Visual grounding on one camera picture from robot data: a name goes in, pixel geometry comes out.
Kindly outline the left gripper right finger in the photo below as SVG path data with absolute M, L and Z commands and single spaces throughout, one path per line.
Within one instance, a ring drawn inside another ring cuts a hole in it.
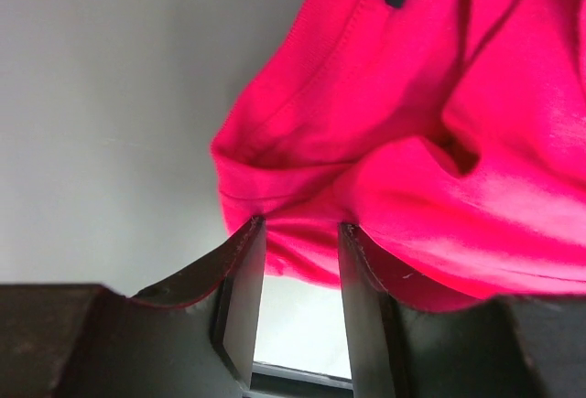
M 585 300 L 449 289 L 343 223 L 338 255 L 357 397 L 582 397 Z

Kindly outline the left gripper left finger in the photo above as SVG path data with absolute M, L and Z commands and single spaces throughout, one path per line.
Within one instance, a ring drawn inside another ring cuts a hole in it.
M 242 396 L 265 258 L 265 223 L 254 217 L 134 296 L 97 284 L 3 285 L 1 394 Z

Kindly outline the red polo shirt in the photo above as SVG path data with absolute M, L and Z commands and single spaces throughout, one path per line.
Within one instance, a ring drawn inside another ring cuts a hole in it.
M 212 141 L 226 227 L 336 287 L 358 225 L 406 303 L 585 291 L 585 0 L 305 0 Z

